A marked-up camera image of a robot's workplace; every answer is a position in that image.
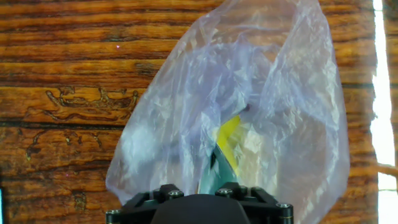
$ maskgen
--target wooden surface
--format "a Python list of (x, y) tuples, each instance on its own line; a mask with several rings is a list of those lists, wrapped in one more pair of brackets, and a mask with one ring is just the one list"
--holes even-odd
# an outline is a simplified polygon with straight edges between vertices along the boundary
[[(104, 223), (104, 180), (139, 97), (178, 39), (222, 0), (0, 1), (0, 185), (10, 223)], [(320, 1), (330, 23), (349, 128), (348, 188), (322, 223), (377, 223), (375, 13), (368, 0)], [(398, 17), (386, 7), (398, 128)]]

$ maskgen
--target transparent plastic bag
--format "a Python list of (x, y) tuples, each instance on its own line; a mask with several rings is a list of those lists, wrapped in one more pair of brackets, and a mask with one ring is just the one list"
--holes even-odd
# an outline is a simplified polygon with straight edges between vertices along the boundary
[(220, 127), (236, 116), (228, 140), (239, 136), (232, 148), (239, 183), (293, 204), (295, 223), (319, 222), (346, 189), (349, 152), (318, 1), (227, 0), (199, 18), (130, 117), (107, 188), (123, 204), (162, 184), (194, 194)]

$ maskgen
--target dark stain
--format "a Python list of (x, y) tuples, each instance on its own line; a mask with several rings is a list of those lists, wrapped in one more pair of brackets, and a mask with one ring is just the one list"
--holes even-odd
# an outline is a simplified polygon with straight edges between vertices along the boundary
[(35, 138), (33, 138), (33, 142), (32, 144), (26, 149), (26, 159), (28, 161), (31, 160), (31, 155), (32, 154), (37, 154), (39, 153), (42, 149), (35, 147), (35, 145), (37, 145), (37, 141), (39, 140), (39, 137), (41, 135), (43, 135), (44, 133), (46, 133), (47, 130), (39, 132), (38, 134), (36, 134)]
[(87, 121), (117, 121), (118, 120), (116, 117), (104, 118), (104, 117), (97, 117), (97, 116), (83, 116), (83, 115), (80, 115), (77, 113), (73, 113), (73, 114), (68, 115), (65, 118), (61, 118), (61, 117), (55, 116), (53, 114), (53, 112), (56, 112), (56, 111), (47, 111), (47, 110), (43, 111), (44, 114), (49, 115), (55, 121), (64, 121), (65, 122), (65, 121), (69, 121), (72, 118), (79, 118), (79, 119), (83, 119), (83, 120), (87, 120)]
[(158, 71), (151, 63), (135, 63), (134, 66), (140, 76), (154, 77)]
[(70, 138), (68, 138), (68, 137), (67, 137), (67, 145), (68, 145), (68, 146), (71, 145), (71, 143), (70, 143)]
[(78, 143), (79, 145), (82, 145), (82, 144), (83, 144), (83, 142), (81, 141), (81, 136), (79, 136), (79, 138), (77, 139), (77, 143)]
[(100, 134), (97, 134), (97, 135), (95, 135), (95, 134), (93, 134), (93, 133), (90, 133), (90, 135), (95, 139), (95, 141), (98, 143), (98, 146), (100, 147), (100, 148), (102, 148), (102, 142), (101, 142), (101, 140), (98, 138), (98, 136), (100, 135)]
[[(72, 99), (64, 99), (63, 96), (75, 94), (75, 89), (72, 87), (62, 87), (59, 88), (60, 96), (55, 97), (51, 91), (46, 91), (46, 95), (49, 100), (58, 107), (70, 107), (70, 108), (85, 108), (92, 114), (109, 114), (109, 110), (117, 110), (121, 108), (127, 108), (128, 111), (132, 111), (138, 102), (139, 94), (137, 91), (134, 91), (132, 97), (124, 97), (120, 99), (113, 99), (108, 96), (108, 92), (102, 88), (98, 88), (100, 99), (94, 101), (88, 101), (82, 97), (74, 97)], [(121, 92), (123, 95), (126, 94), (127, 90), (122, 89), (118, 92)], [(67, 116), (58, 115), (58, 110), (43, 110), (43, 113), (50, 116), (52, 119), (56, 121), (69, 121), (73, 118), (78, 118), (82, 120), (89, 121), (117, 121), (118, 117), (104, 117), (104, 116), (85, 116), (79, 113), (68, 114)], [(122, 116), (121, 119), (126, 119), (130, 116), (130, 113)]]
[(83, 212), (86, 210), (86, 195), (84, 192), (72, 191), (73, 198), (75, 199), (75, 210), (76, 212)]

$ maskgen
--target green object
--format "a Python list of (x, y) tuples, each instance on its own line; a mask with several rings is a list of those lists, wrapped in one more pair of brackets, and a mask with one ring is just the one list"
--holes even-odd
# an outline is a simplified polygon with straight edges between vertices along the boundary
[(214, 148), (215, 161), (209, 162), (200, 180), (199, 194), (214, 194), (226, 182), (237, 182), (237, 177), (218, 145)]

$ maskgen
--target screw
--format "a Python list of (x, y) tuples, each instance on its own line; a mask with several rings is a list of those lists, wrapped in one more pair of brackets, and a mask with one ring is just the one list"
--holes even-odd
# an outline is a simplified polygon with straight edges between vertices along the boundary
[(229, 194), (233, 193), (233, 191), (231, 189), (218, 189), (217, 193), (222, 196), (225, 196), (225, 195), (229, 195)]
[(109, 210), (109, 211), (107, 211), (106, 212), (106, 214), (119, 214), (121, 211), (120, 211), (120, 209), (117, 209), (117, 210)]
[(170, 198), (179, 198), (183, 197), (184, 193), (181, 190), (172, 190), (169, 192)]
[(291, 204), (288, 204), (288, 203), (277, 203), (276, 206), (279, 207), (279, 208), (289, 208), (291, 206)]

